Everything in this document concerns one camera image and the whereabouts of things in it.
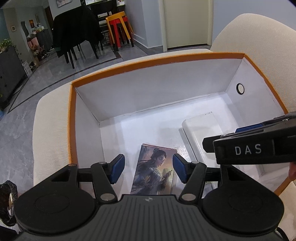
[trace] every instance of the human hand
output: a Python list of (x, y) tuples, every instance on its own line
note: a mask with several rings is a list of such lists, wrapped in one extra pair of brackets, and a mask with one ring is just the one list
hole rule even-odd
[(145, 183), (144, 186), (147, 187), (147, 188), (151, 188), (152, 184), (151, 183)]
[(291, 181), (294, 181), (296, 179), (296, 161), (295, 162), (290, 162), (289, 178), (290, 178)]
[(163, 178), (164, 178), (164, 179), (169, 178), (169, 176), (171, 175), (171, 173), (172, 173), (172, 171), (168, 171), (168, 172), (163, 176)]

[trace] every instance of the red stool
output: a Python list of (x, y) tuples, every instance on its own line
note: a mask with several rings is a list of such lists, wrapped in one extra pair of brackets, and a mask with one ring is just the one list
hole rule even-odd
[[(131, 30), (130, 30), (130, 28), (129, 28), (128, 18), (127, 18), (127, 17), (123, 17), (122, 19), (123, 19), (123, 21), (124, 21), (124, 24), (125, 24), (125, 26), (126, 26), (126, 28), (127, 28), (127, 31), (128, 31), (128, 33), (129, 33), (130, 37), (131, 37)], [(123, 44), (124, 44), (124, 37), (123, 37), (122, 31), (121, 31), (121, 30), (118, 31), (118, 27), (117, 27), (117, 24), (119, 24), (119, 23), (121, 23), (120, 19), (114, 19), (114, 20), (109, 21), (109, 24), (112, 25), (112, 26), (113, 26), (113, 29), (114, 29), (114, 34), (115, 34), (115, 46), (116, 46), (117, 48), (120, 47), (119, 36), (120, 36), (120, 38), (121, 38), (121, 40), (122, 40), (122, 42), (123, 42)], [(127, 43), (129, 43), (125, 31), (123, 31), (123, 32), (124, 32), (125, 39), (126, 39)], [(134, 47), (132, 37), (131, 37), (130, 40), (131, 40), (131, 45), (132, 45), (132, 47)]]

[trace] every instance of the black chair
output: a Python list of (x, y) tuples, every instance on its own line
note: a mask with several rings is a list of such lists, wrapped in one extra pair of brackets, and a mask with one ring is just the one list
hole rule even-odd
[[(90, 6), (98, 22), (106, 20), (106, 16), (99, 18), (98, 15), (106, 13), (107, 16), (110, 16), (110, 13), (111, 14), (118, 13), (116, 0), (100, 1), (100, 2), (89, 4), (88, 6)], [(103, 34), (109, 32), (107, 23), (100, 24), (100, 28)]]
[(63, 12), (54, 19), (53, 46), (58, 57), (64, 55), (67, 63), (69, 63), (69, 60), (71, 61), (73, 69), (75, 67), (72, 54), (77, 60), (74, 47), (77, 46), (80, 50), (79, 44), (87, 40), (98, 59), (96, 45), (103, 38), (98, 21), (92, 11), (85, 6)]

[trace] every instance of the black plastic bag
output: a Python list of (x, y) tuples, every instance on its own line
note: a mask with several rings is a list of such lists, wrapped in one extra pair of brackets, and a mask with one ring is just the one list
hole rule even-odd
[[(9, 205), (9, 196), (12, 196), (12, 204)], [(14, 203), (17, 200), (17, 186), (7, 180), (5, 183), (0, 184), (0, 219), (8, 226), (12, 227), (16, 224), (14, 214)]]

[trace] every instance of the metal screw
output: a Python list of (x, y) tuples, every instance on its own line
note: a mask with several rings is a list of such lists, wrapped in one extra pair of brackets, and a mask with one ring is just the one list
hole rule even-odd
[(186, 193), (182, 195), (182, 199), (184, 201), (193, 201), (194, 199), (196, 199), (196, 196), (192, 193)]
[(115, 198), (115, 196), (114, 196), (114, 194), (112, 194), (112, 193), (104, 193), (104, 194), (102, 194), (101, 196), (100, 196), (100, 198), (103, 200), (103, 201), (112, 201), (114, 198)]

